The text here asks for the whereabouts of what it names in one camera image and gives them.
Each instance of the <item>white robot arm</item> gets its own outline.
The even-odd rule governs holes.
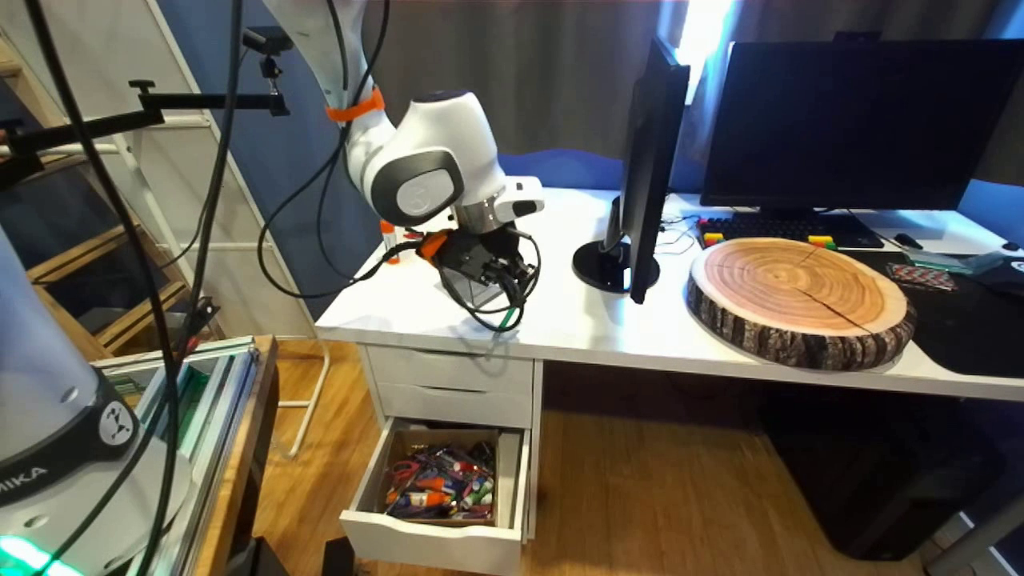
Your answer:
[[[352,122],[350,177],[384,219],[417,227],[456,209],[460,230],[497,234],[541,209],[541,199],[509,194],[511,184],[473,91],[417,98],[404,122],[392,123],[370,75],[357,86],[368,69],[365,0],[265,0],[265,7],[315,67],[324,98],[341,109],[341,122]]]

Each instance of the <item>wooden floor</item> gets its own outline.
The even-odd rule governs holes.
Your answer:
[[[303,452],[284,452],[298,412],[281,409],[255,533],[295,576],[317,576],[339,536],[379,440],[354,349],[339,349]],[[281,394],[303,396],[320,359],[280,361]],[[919,560],[860,562],[835,552],[756,429],[741,387],[667,374],[554,367],[543,394],[537,536],[526,571],[689,576],[911,576]],[[436,571],[357,562],[357,571]]]

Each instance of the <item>wire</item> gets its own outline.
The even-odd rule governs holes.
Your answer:
[[[341,54],[341,88],[350,88],[350,50],[347,50],[347,28],[339,19],[339,9],[334,7],[334,0],[324,0],[325,13],[331,13],[331,25],[334,25],[334,37],[339,41],[339,54]]]
[[[215,219],[217,219],[217,203],[223,193],[223,171],[228,171],[228,153],[231,153],[231,135],[233,135],[233,113],[238,113],[238,83],[240,83],[240,59],[243,59],[243,0],[231,0],[231,33],[228,33],[228,91],[223,91],[223,123],[222,123],[222,141],[217,141],[217,157],[212,170],[212,183],[206,193],[206,209],[207,215],[201,218],[201,237],[197,237],[197,255],[195,255],[195,279],[192,279],[192,294],[189,294],[189,315],[176,342],[176,359],[187,359],[189,342],[195,329],[206,322],[197,320],[206,312],[201,307],[201,283],[206,283],[206,267],[212,255],[212,241],[215,241]],[[159,495],[157,495],[157,516],[151,525],[151,541],[143,548],[143,557],[137,562],[137,571],[151,571],[151,562],[157,557],[157,548],[163,541],[163,522],[170,508],[170,493],[174,493],[174,470],[176,470],[176,437],[180,437],[180,406],[176,401],[168,404],[170,409],[170,426],[168,426],[168,458],[163,458],[163,479],[159,479]]]
[[[519,322],[521,322],[521,315],[526,315],[526,299],[536,294],[536,289],[537,289],[537,282],[541,282],[541,246],[537,246],[537,241],[532,237],[532,234],[521,234],[521,230],[509,230],[511,237],[521,237],[521,241],[527,241],[532,243],[532,249],[536,249],[536,255],[537,255],[537,263],[536,264],[521,264],[521,294],[511,299],[511,294],[509,294],[509,289],[501,283],[501,282],[516,282],[516,275],[506,275],[506,273],[497,273],[497,275],[506,275],[506,279],[499,279],[499,283],[501,283],[501,290],[506,290],[506,297],[509,297],[509,304],[506,307],[482,307],[482,304],[467,304],[463,297],[460,297],[460,290],[448,282],[448,275],[443,275],[443,289],[448,290],[448,297],[460,307],[460,310],[467,310],[482,329],[491,329],[491,331],[511,331],[511,329],[519,329]]]
[[[325,170],[325,177],[324,177],[324,183],[320,183],[320,199],[317,199],[317,246],[320,246],[324,263],[325,263],[336,275],[347,275],[341,264],[334,263],[334,255],[331,255],[331,249],[325,249],[325,241],[324,241],[324,203],[325,203],[331,180],[334,180],[334,171],[336,171],[336,167],[339,167],[339,157],[341,157],[341,153],[334,157],[334,164],[331,164],[331,170]]]
[[[417,249],[417,246],[419,246],[419,241],[417,243],[394,243],[392,249],[382,252],[382,258],[368,273],[354,275],[347,289],[376,279],[387,258],[394,258],[407,249]]]
[[[365,73],[357,75],[357,86],[354,86],[350,106],[357,102],[362,88],[365,88],[368,81],[370,81],[370,73],[376,73],[376,67],[379,67],[379,57],[382,57],[382,47],[384,47],[384,37],[387,37],[387,28],[392,28],[392,0],[384,0],[379,41],[376,41],[376,47],[370,47],[368,67],[365,67]],[[324,171],[331,171],[331,170],[339,164],[341,146],[347,146],[347,141],[350,141],[350,130],[352,130],[352,122],[341,123],[339,141],[336,141],[336,146],[331,150],[331,157],[325,157],[291,194],[284,194],[284,201],[276,203],[276,209],[265,215],[261,227],[259,227],[259,237],[255,237],[255,263],[259,263],[259,273],[261,273],[261,279],[265,279],[276,290],[281,290],[281,294],[287,294],[287,297],[334,297],[334,294],[347,290],[350,283],[354,283],[352,279],[347,279],[347,282],[339,282],[336,289],[325,289],[325,290],[295,290],[295,289],[287,289],[284,282],[280,282],[280,279],[268,273],[268,263],[265,263],[265,237],[268,237],[268,227],[276,225],[276,218],[280,218],[291,201],[298,201]]]
[[[137,267],[141,267],[141,279],[148,283],[148,297],[151,297],[151,307],[155,307],[155,329],[157,329],[157,338],[159,338],[159,352],[163,352],[163,370],[168,370],[168,380],[176,380],[180,374],[180,361],[174,356],[174,344],[170,344],[170,329],[168,329],[168,315],[163,315],[163,304],[159,304],[159,290],[157,290],[157,279],[148,264],[148,252],[143,252],[143,243],[132,225],[132,215],[128,215],[128,203],[121,201],[111,177],[105,171],[105,164],[98,161],[98,150],[90,137],[90,129],[82,122],[82,113],[78,106],[78,96],[71,88],[71,81],[65,73],[65,64],[61,64],[61,54],[58,54],[58,43],[53,43],[53,35],[50,35],[50,25],[49,25],[49,16],[42,9],[42,0],[26,0],[26,13],[33,19],[33,28],[34,28],[34,41],[37,41],[37,50],[46,57],[46,67],[53,81],[53,88],[61,96],[61,106],[67,113],[67,122],[97,171],[97,183],[98,188],[105,193],[108,203],[114,209],[121,227],[125,227],[125,237],[137,255]],[[157,406],[155,419],[159,417],[159,409],[168,406],[170,409],[170,422],[176,419],[176,383],[163,383],[163,404]],[[121,488],[121,484],[128,479],[128,474],[137,468],[148,440],[155,437],[155,422],[148,426],[143,437],[137,440],[137,452],[132,452],[132,458],[125,460],[125,468],[120,470],[120,475],[105,485],[105,493],[97,500],[97,504],[88,511],[88,517],[65,536],[65,543],[49,557],[49,562],[42,565],[42,571],[49,571],[49,565],[53,565],[88,530],[90,525],[98,517],[98,511],[108,504],[108,500]]]
[[[201,237],[201,225],[206,225],[207,211],[212,211],[212,194],[206,194],[201,209],[197,209],[197,219],[195,219],[195,230],[192,230],[189,243],[176,255],[157,263],[157,267],[168,267],[168,264],[174,264],[174,263],[180,263],[180,258],[187,258],[192,252],[192,246]]]

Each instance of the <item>computer monitor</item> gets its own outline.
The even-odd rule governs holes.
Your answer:
[[[573,267],[585,283],[631,290],[636,304],[643,304],[645,289],[659,279],[653,249],[669,193],[684,86],[689,67],[655,37],[631,96],[623,188],[610,201],[605,237],[580,246],[573,255]]]
[[[957,209],[1024,41],[736,41],[702,203]]]

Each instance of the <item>white cabinet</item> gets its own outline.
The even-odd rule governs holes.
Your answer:
[[[519,571],[521,543],[536,533],[541,361],[387,344],[362,344],[362,361],[384,432],[352,504],[341,511],[354,557]],[[382,511],[392,440],[421,422],[506,429],[516,437],[506,453],[511,468],[497,470],[499,508],[506,511],[494,525],[419,525]]]

